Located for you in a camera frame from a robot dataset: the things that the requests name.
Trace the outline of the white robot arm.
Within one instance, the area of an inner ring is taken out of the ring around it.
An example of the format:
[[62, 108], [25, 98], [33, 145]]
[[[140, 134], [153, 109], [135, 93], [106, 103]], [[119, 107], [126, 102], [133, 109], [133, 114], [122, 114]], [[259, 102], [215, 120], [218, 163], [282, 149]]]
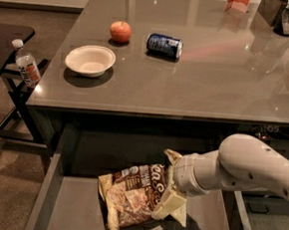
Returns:
[[264, 188], [289, 201], [289, 160], [254, 136], [233, 134], [209, 153], [164, 153], [168, 186], [151, 213], [154, 220], [172, 216], [184, 224], [186, 199], [212, 190]]

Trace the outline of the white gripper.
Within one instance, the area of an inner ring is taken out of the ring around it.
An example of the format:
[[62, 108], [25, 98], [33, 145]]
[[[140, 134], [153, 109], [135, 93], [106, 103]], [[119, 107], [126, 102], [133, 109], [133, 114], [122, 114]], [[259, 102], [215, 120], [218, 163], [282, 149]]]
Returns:
[[192, 153], [181, 156], [179, 152], [171, 149], [165, 150], [164, 153], [170, 164], [175, 164], [173, 180], [179, 191], [169, 186], [151, 213], [151, 217], [154, 220], [162, 220], [171, 216], [179, 223], [185, 223], [187, 199], [185, 195], [193, 197], [207, 194], [207, 190], [201, 187], [195, 177], [195, 162], [198, 154]]

